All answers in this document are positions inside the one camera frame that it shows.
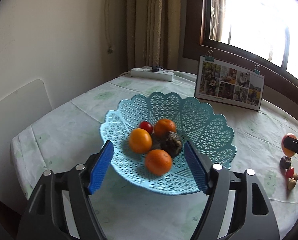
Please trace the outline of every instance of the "blue gripper pad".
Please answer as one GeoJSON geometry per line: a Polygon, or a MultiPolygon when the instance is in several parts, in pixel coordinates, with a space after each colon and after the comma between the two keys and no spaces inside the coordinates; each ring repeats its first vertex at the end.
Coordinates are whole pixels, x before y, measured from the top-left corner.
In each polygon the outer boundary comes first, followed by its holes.
{"type": "Polygon", "coordinates": [[[113,143],[107,141],[102,147],[99,159],[90,173],[90,183],[88,185],[88,191],[92,195],[96,190],[100,189],[102,181],[106,175],[107,169],[113,157],[113,143]]]}
{"type": "Polygon", "coordinates": [[[187,141],[184,146],[185,159],[192,172],[193,178],[198,186],[198,189],[207,193],[207,174],[196,155],[196,151],[192,148],[191,144],[187,141]]]}

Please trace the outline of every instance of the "binder clip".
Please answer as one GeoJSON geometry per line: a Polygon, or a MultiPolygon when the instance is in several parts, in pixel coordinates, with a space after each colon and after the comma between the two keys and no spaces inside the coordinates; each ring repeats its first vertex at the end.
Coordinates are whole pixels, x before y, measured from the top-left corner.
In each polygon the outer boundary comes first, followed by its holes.
{"type": "Polygon", "coordinates": [[[205,56],[205,60],[206,61],[211,61],[211,62],[215,62],[215,58],[212,57],[212,50],[208,50],[207,55],[205,56]]]}
{"type": "Polygon", "coordinates": [[[254,67],[254,72],[257,74],[257,75],[260,75],[260,66],[259,65],[255,65],[254,67]]]}

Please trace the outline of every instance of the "chair backrest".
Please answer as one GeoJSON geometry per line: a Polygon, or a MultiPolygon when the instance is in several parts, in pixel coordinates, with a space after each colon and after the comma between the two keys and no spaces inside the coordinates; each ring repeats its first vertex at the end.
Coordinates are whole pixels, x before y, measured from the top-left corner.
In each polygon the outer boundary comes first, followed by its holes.
{"type": "Polygon", "coordinates": [[[0,101],[0,201],[19,214],[27,201],[10,163],[10,142],[51,110],[44,83],[38,79],[0,101]]]}

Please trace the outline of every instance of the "passion fruit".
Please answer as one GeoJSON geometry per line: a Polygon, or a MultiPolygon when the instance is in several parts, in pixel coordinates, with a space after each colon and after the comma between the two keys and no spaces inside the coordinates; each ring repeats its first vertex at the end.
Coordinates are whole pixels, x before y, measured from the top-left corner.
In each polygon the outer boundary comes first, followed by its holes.
{"type": "Polygon", "coordinates": [[[280,166],[282,169],[288,169],[291,167],[291,158],[288,156],[282,156],[281,160],[280,160],[280,166]]]}
{"type": "Polygon", "coordinates": [[[161,149],[166,151],[171,158],[178,156],[182,149],[182,141],[179,134],[167,132],[161,142],[161,149]]]}

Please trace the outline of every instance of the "orange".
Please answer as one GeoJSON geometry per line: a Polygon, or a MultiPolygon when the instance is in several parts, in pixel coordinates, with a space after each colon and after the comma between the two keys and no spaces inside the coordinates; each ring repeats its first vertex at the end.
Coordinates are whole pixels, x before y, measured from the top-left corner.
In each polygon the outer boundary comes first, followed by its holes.
{"type": "Polygon", "coordinates": [[[129,147],[135,153],[147,153],[152,146],[150,134],[144,129],[134,129],[129,135],[129,147]]]}
{"type": "Polygon", "coordinates": [[[176,125],[170,119],[160,119],[154,126],[154,133],[163,137],[167,132],[176,132],[176,125]]]}
{"type": "Polygon", "coordinates": [[[286,155],[288,157],[292,157],[295,154],[295,152],[290,151],[289,149],[285,148],[284,145],[283,145],[283,140],[287,136],[290,136],[293,139],[297,139],[297,137],[293,133],[287,133],[285,136],[283,136],[282,141],[281,141],[281,147],[282,147],[282,150],[283,150],[284,155],[286,155]]]}
{"type": "Polygon", "coordinates": [[[164,150],[152,150],[146,155],[145,166],[153,174],[161,176],[170,171],[172,159],[164,150]]]}

